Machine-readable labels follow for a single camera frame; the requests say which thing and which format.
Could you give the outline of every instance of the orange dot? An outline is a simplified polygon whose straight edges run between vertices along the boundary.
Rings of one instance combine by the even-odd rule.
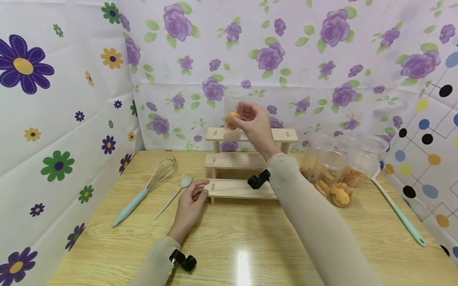
[[[441,163],[441,157],[437,154],[431,154],[428,156],[428,162],[431,165],[439,165]]]

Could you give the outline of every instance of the spoon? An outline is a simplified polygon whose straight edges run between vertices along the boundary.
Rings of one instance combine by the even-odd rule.
[[[156,215],[156,217],[154,218],[155,220],[162,214],[162,212],[170,205],[170,203],[173,201],[173,199],[176,197],[176,195],[178,195],[178,193],[181,191],[182,188],[186,188],[187,186],[189,186],[192,182],[192,177],[189,176],[189,175],[185,175],[181,178],[181,181],[180,181],[180,187],[178,188],[178,190],[176,190],[175,194],[173,194],[170,199],[164,204],[164,206],[162,207],[162,209],[158,212],[158,214]]]

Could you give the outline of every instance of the wooden tabletop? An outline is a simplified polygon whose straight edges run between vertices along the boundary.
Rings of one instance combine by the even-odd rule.
[[[168,155],[176,156],[179,170],[112,228],[119,211]],[[180,178],[211,177],[203,167],[205,155],[138,152],[49,284],[128,285],[153,242],[173,223],[178,197],[157,220],[153,218],[179,187]],[[248,176],[246,170],[218,173],[220,178]],[[375,186],[361,192],[349,208],[339,209],[385,285],[456,286],[458,271],[452,261],[383,175],[378,180],[428,244],[423,248],[415,242]],[[206,204],[183,252],[194,255],[198,264],[192,275],[176,267],[168,285],[323,285],[276,200],[217,199],[214,205]]]

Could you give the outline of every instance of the purple rose pattern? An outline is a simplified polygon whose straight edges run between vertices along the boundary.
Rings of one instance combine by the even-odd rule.
[[[347,82],[334,89],[334,93],[333,93],[334,105],[346,107],[350,102],[355,101],[355,99],[356,99],[356,91],[354,91],[351,87],[351,84]]]
[[[186,37],[192,34],[192,24],[188,18],[185,17],[183,8],[178,4],[172,4],[164,7],[164,22],[165,29],[173,38],[184,42]]]
[[[455,26],[452,24],[448,24],[442,27],[439,40],[441,41],[441,43],[448,43],[448,41],[450,41],[450,38],[453,36],[455,36]]]
[[[339,42],[345,41],[350,32],[347,23],[348,13],[345,9],[331,11],[323,21],[321,39],[323,42],[335,47]]]
[[[283,61],[285,50],[280,43],[273,43],[268,48],[260,49],[256,61],[260,70],[274,70]]]
[[[218,83],[216,78],[211,76],[202,82],[202,90],[208,99],[221,101],[225,88]]]
[[[154,120],[150,122],[149,126],[151,127],[151,130],[156,131],[156,134],[158,135],[168,133],[169,131],[169,121],[159,115],[154,117]]]
[[[286,30],[285,21],[279,18],[275,20],[274,26],[275,26],[275,32],[277,33],[277,35],[279,35],[280,37],[283,36],[284,31]]]
[[[437,50],[429,50],[424,54],[413,54],[402,62],[401,75],[410,78],[424,78],[432,73],[441,63],[439,52]]]
[[[363,70],[363,65],[355,65],[350,69],[350,72],[348,73],[348,77],[354,77],[357,76],[358,73],[360,73]]]
[[[125,39],[125,46],[127,47],[127,57],[129,64],[138,65],[140,60],[140,47],[132,40],[132,38]]]

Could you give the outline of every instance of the blue dot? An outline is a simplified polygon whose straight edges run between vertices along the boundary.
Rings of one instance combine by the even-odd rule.
[[[419,127],[421,130],[428,129],[428,127],[429,127],[429,120],[428,120],[428,119],[422,119],[422,120],[420,120],[420,122],[418,123],[418,127]]]
[[[405,153],[404,151],[402,150],[397,150],[396,153],[394,153],[394,157],[396,158],[396,160],[398,160],[399,162],[402,162],[405,160]]]
[[[431,199],[435,199],[439,195],[439,191],[434,186],[431,186],[431,185],[424,185],[423,193],[425,193],[425,195]]]

